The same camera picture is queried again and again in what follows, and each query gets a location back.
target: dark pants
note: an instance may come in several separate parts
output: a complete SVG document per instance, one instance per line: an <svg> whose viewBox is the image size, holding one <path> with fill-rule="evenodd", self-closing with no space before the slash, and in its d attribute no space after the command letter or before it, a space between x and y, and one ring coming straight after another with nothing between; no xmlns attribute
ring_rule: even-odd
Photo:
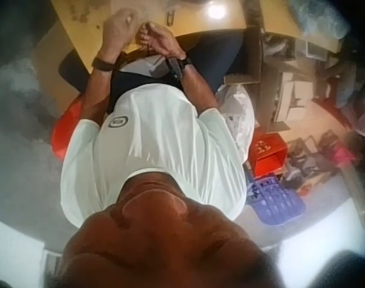
<svg viewBox="0 0 365 288"><path fill-rule="evenodd" d="M242 43L243 31L216 31L204 34L199 43L187 52L213 93L223 84L223 78L235 60ZM75 50L62 61L59 73L81 94L85 93L90 75ZM114 110L118 98L126 91L153 83L168 84L183 90L181 84L171 74L157 79L116 71L111 78L111 95L107 113Z"/></svg>

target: gray floor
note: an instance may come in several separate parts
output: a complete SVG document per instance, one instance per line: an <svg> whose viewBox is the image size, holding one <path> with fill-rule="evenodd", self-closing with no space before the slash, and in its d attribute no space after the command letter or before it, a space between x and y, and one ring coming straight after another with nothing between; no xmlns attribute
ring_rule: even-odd
<svg viewBox="0 0 365 288"><path fill-rule="evenodd" d="M53 18L45 1L35 2L5 1L0 7L0 221L61 252L76 229L60 207L62 164L50 146L59 112L40 91L29 59L50 28L46 21L41 31L32 29L40 23L37 13Z"/></svg>

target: man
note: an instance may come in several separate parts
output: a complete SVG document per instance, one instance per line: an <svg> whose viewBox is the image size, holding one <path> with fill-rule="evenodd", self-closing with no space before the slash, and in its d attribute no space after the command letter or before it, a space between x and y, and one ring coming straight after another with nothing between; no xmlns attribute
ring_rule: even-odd
<svg viewBox="0 0 365 288"><path fill-rule="evenodd" d="M112 72L102 70L133 39L137 17L120 10L105 23L65 157L61 205L80 230L64 249L61 287L274 286L274 267L231 221L245 204L245 176L194 65L182 67L185 95L139 85L103 120ZM166 58L187 57L161 26L143 25L140 38Z"/></svg>

